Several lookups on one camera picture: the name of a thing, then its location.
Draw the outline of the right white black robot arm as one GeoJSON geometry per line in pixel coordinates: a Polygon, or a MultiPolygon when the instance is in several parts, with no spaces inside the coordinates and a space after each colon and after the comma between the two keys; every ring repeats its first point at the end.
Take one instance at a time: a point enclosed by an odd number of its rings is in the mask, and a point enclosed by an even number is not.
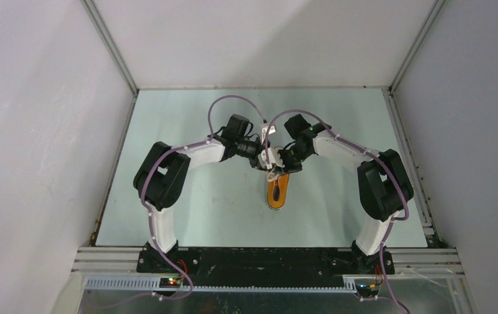
{"type": "Polygon", "coordinates": [[[357,174],[359,199],[367,214],[353,243],[351,263],[359,273],[369,273],[378,265],[380,251],[395,220],[409,217],[408,202],[414,197],[410,179],[397,151],[378,151],[336,135],[321,122],[311,125],[301,114],[284,124],[293,143],[278,150],[281,174],[302,171],[310,156],[330,158],[357,174]]]}

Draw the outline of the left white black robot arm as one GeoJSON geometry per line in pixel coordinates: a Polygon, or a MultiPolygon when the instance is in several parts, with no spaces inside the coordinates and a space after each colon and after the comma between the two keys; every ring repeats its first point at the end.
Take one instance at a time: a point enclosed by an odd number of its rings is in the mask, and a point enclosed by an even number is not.
{"type": "Polygon", "coordinates": [[[172,207],[178,201],[190,170],[207,164],[217,164],[240,156],[260,169],[258,157],[264,150],[268,129],[275,131],[266,120],[255,133],[255,125],[246,117],[233,114],[227,125],[200,142],[171,147],[156,142],[145,157],[133,179],[141,204],[149,217],[149,245],[156,250],[152,263],[162,272],[173,271],[178,264],[174,250],[178,239],[174,230],[172,207]]]}

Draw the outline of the white shoelace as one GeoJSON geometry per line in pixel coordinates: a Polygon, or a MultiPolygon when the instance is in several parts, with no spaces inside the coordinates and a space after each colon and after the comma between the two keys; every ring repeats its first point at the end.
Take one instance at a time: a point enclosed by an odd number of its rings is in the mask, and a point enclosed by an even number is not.
{"type": "Polygon", "coordinates": [[[274,182],[275,180],[278,180],[284,174],[285,174],[284,167],[275,166],[267,172],[266,180],[268,182],[274,182]]]}

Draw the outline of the orange canvas sneaker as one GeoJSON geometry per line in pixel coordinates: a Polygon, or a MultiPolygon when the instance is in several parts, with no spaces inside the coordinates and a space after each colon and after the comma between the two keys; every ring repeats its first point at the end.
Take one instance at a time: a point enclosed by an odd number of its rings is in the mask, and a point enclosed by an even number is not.
{"type": "Polygon", "coordinates": [[[285,205],[289,177],[289,174],[284,174],[268,182],[266,203],[270,209],[277,211],[285,205]]]}

